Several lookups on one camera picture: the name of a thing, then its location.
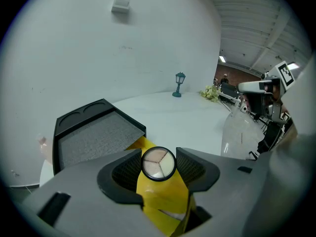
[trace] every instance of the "ceiling light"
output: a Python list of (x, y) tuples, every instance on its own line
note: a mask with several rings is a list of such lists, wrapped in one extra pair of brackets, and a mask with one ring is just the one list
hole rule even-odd
[(222, 62), (226, 62), (223, 56), (219, 56)]
[(287, 65), (287, 67), (288, 67), (288, 69), (297, 69), (297, 68), (299, 68), (299, 66), (296, 64), (296, 63), (294, 63), (294, 62), (291, 62), (291, 63), (289, 63), (288, 65)]

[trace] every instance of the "small lamp figurine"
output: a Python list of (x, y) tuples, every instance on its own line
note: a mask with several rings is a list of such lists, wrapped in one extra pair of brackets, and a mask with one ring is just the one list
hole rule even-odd
[(176, 83), (178, 84), (178, 87), (177, 87), (176, 92), (172, 93), (172, 96), (181, 97), (181, 93), (179, 93), (179, 89), (180, 89), (180, 85), (183, 83), (185, 77), (186, 76), (184, 75), (184, 73), (182, 73), (182, 71), (180, 73), (176, 74)]

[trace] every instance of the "white wall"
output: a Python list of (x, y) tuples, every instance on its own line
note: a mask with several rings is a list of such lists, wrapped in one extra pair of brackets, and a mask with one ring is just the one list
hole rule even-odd
[[(115, 102), (211, 84), (221, 21), (209, 0), (30, 0), (1, 50), (0, 163), (8, 185), (38, 183), (38, 133), (52, 139), (56, 118), (105, 98)], [(11, 170), (20, 174), (14, 178)]]

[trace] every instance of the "black sponge holder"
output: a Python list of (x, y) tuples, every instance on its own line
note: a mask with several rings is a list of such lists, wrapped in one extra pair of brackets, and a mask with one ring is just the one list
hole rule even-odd
[(58, 141), (69, 133), (111, 112), (116, 112), (132, 125), (143, 131), (145, 133), (144, 136), (146, 137), (146, 127), (144, 125), (120, 111), (105, 99), (100, 99), (93, 103), (84, 105), (59, 117), (56, 121), (52, 152), (54, 175), (62, 170), (59, 159)]

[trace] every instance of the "yellow tape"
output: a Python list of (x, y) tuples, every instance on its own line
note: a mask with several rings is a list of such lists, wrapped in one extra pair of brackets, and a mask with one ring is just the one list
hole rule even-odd
[[(143, 155), (145, 151), (155, 146), (145, 137), (141, 137), (128, 149), (141, 148)], [(143, 197), (143, 212), (158, 229), (166, 236), (170, 236), (180, 221), (160, 212), (159, 209), (177, 214), (186, 213), (189, 190), (178, 170), (172, 177), (163, 182), (152, 181), (141, 172), (137, 181), (136, 193)]]

